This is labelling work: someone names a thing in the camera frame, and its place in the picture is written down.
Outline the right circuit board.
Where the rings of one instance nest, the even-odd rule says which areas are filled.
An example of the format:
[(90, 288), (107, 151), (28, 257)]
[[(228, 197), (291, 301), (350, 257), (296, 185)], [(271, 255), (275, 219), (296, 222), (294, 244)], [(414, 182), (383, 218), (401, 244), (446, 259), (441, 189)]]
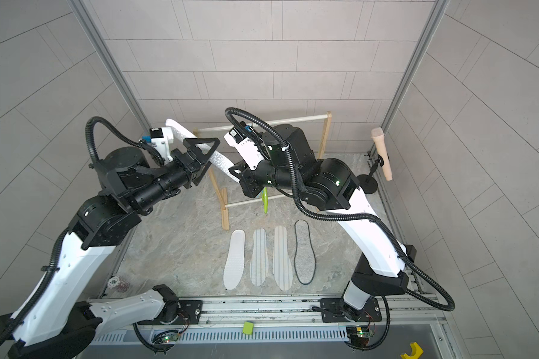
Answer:
[(346, 327), (348, 343), (352, 346), (366, 347), (374, 332), (368, 327)]

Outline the circuit board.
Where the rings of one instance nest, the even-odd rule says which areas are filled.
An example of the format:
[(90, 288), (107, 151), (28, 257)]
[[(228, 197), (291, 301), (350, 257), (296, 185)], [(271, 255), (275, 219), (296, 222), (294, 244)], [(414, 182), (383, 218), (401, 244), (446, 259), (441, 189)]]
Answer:
[(152, 343), (154, 345), (173, 345), (180, 339), (179, 330), (167, 330), (154, 335)]
[(366, 347), (374, 332), (368, 327), (346, 327), (348, 343), (352, 346)]

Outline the green sticky block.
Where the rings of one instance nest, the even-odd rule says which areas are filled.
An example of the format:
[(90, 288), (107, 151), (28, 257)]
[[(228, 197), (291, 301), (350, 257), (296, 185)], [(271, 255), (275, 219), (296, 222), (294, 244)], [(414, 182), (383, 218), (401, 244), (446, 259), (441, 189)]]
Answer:
[(253, 335), (254, 323), (244, 322), (242, 333), (247, 336)]

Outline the green clip hanger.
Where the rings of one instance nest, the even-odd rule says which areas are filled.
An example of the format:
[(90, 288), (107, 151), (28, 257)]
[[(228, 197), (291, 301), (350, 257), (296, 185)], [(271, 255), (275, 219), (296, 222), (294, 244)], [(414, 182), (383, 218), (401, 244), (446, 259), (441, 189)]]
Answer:
[(263, 203), (263, 211), (264, 211), (264, 214), (268, 214), (268, 210), (269, 210), (269, 196), (268, 196), (267, 188), (263, 188), (262, 193), (261, 193), (261, 199), (262, 199), (262, 203)]

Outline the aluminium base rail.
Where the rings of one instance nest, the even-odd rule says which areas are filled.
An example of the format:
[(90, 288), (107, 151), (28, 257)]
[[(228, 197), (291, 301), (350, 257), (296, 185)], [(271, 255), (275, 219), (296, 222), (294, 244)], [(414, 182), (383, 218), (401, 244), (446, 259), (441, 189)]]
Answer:
[(369, 299), (361, 312), (343, 308), (333, 296), (221, 296), (181, 298), (157, 318), (137, 320), (141, 325), (189, 325), (190, 328), (223, 328), (245, 322), (268, 326), (319, 326), (445, 323), (446, 314), (410, 296), (391, 296), (384, 302)]

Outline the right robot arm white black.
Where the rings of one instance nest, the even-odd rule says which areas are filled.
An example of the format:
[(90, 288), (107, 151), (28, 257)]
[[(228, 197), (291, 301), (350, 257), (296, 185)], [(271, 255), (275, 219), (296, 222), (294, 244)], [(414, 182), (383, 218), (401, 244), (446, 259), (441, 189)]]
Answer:
[(242, 157), (229, 171), (245, 196), (255, 198), (264, 188), (284, 192), (307, 217), (340, 224), (361, 249), (341, 299), (348, 320), (358, 320), (375, 297), (403, 294), (441, 311), (455, 309), (452, 296), (414, 263), (415, 247), (401, 244), (375, 215), (363, 176), (339, 159), (317, 159), (298, 127), (272, 127), (234, 107), (225, 116)]

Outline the white textured foam insole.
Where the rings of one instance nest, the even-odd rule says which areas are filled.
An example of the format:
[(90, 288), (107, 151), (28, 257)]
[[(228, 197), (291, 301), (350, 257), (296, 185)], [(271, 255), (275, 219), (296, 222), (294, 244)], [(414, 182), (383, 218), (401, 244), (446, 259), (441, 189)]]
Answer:
[(235, 230), (232, 233), (223, 272), (223, 284), (226, 290), (236, 289), (243, 276), (245, 266), (245, 241), (246, 235), (243, 230)]

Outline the black microphone stand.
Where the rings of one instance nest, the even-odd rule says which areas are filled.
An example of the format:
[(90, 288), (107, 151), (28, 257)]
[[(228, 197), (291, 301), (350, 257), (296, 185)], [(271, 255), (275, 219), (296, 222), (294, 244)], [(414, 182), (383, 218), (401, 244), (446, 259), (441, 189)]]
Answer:
[(378, 168), (383, 169), (383, 173), (386, 173), (385, 160), (381, 155), (377, 155), (377, 159), (374, 161), (369, 174), (361, 174), (357, 177), (359, 185), (364, 191), (365, 194), (374, 194), (378, 188), (379, 184), (376, 179), (374, 179), (374, 174), (377, 172)]

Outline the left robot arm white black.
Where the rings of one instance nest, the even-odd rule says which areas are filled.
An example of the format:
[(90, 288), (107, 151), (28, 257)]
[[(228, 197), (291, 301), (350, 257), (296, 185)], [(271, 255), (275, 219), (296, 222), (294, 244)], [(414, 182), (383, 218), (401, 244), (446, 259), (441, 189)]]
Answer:
[(184, 149), (160, 154), (147, 142), (124, 140), (100, 158), (93, 117), (85, 140), (101, 191), (86, 200), (56, 239), (43, 277), (24, 304), (0, 316), (0, 347), (11, 341), (10, 358), (74, 358), (97, 337), (126, 325), (178, 318), (178, 297), (166, 285), (103, 303), (80, 299), (104, 260), (162, 200), (198, 185), (217, 155), (219, 139), (182, 137)]

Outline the left circuit board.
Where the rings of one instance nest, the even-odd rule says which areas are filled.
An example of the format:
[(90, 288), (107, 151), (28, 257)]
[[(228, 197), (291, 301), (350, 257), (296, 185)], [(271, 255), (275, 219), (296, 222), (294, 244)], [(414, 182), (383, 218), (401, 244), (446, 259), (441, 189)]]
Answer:
[(179, 330), (167, 330), (154, 335), (152, 343), (154, 345), (173, 345), (180, 339)]

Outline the white striped insole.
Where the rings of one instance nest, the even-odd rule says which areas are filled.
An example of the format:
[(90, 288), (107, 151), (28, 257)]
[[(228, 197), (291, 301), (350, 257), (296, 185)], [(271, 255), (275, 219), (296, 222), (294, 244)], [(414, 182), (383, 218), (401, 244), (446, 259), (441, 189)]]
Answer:
[(287, 248), (287, 229), (277, 226), (273, 241), (273, 276), (281, 291), (288, 291), (293, 284), (293, 266)]
[(257, 229), (253, 234), (252, 260), (250, 263), (250, 278), (252, 284), (260, 287), (267, 278), (269, 258), (267, 255), (267, 236), (265, 229)]

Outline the dark grey felt insole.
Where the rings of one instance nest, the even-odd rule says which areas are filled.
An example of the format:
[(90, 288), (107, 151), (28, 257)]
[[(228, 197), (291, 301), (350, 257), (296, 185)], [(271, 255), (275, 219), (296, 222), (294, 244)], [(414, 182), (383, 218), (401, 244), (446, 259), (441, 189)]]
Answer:
[(298, 220), (294, 225), (296, 236), (296, 253), (294, 255), (294, 269), (298, 281), (302, 285), (309, 285), (314, 280), (317, 260), (311, 241), (311, 231), (308, 222)]

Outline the grey blue insole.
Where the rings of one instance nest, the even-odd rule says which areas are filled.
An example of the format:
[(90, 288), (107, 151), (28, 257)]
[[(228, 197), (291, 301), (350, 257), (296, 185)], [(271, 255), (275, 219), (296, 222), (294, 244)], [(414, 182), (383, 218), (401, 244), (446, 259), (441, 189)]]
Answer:
[[(181, 125), (175, 120), (167, 119), (165, 125), (172, 128), (173, 135), (181, 142), (185, 139), (196, 139), (196, 136), (193, 133), (191, 133), (187, 128), (185, 128), (183, 125)], [(201, 154), (204, 155), (210, 152), (213, 146), (213, 141), (208, 141), (204, 144), (196, 145), (196, 147), (200, 149)], [(215, 166), (216, 168), (221, 170), (221, 172), (223, 172), (231, 180), (239, 182), (239, 179), (230, 174), (229, 172), (229, 168), (233, 167), (234, 163), (228, 157), (221, 154), (218, 150), (213, 152), (212, 156), (210, 157), (210, 162), (212, 163), (212, 166)]]

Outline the yellow plastic hook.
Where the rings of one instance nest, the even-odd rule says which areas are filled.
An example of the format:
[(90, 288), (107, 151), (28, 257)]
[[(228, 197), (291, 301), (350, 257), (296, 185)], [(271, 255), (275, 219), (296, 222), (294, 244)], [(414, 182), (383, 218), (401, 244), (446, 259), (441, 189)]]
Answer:
[(424, 350), (417, 342), (411, 342), (410, 343), (410, 352), (409, 353), (402, 353), (401, 359), (420, 359), (422, 355), (424, 354)]

